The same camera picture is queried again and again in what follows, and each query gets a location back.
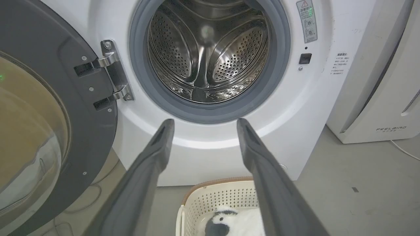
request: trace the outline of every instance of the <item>perforated basket side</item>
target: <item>perforated basket side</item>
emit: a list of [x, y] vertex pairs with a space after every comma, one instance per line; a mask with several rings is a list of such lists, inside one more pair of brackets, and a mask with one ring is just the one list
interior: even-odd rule
[[258, 207], [252, 177], [228, 178], [194, 186], [183, 201], [184, 236], [196, 236], [205, 214], [225, 205], [232, 208]]

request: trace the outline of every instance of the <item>beige plastic basket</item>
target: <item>beige plastic basket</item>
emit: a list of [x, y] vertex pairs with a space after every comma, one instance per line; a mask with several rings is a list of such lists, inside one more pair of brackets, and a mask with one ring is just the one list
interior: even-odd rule
[[219, 206], [237, 210], [258, 207], [252, 177], [227, 178], [192, 187], [176, 218], [176, 236], [204, 236], [207, 221]]

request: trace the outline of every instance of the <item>metal hinge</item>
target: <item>metal hinge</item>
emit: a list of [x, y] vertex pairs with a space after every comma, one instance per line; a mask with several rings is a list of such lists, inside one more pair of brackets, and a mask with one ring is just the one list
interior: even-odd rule
[[113, 99], [134, 100], [115, 42], [111, 39], [101, 41], [101, 49], [104, 58], [98, 58], [91, 63], [94, 68], [104, 68], [107, 71], [114, 89]]

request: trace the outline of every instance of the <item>front-loading washing machine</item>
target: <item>front-loading washing machine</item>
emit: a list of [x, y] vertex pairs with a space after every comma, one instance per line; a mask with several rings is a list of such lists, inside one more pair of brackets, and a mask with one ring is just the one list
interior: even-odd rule
[[296, 180], [383, 0], [0, 2], [0, 234], [26, 234], [128, 168], [167, 118], [158, 185], [249, 176], [245, 117]]

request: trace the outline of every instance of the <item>washing machine door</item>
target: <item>washing machine door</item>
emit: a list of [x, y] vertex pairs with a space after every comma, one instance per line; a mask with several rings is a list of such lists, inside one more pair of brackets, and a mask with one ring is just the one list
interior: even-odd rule
[[108, 50], [98, 59], [39, 1], [1, 1], [0, 22], [0, 235], [27, 235], [74, 202], [105, 162], [118, 58]]

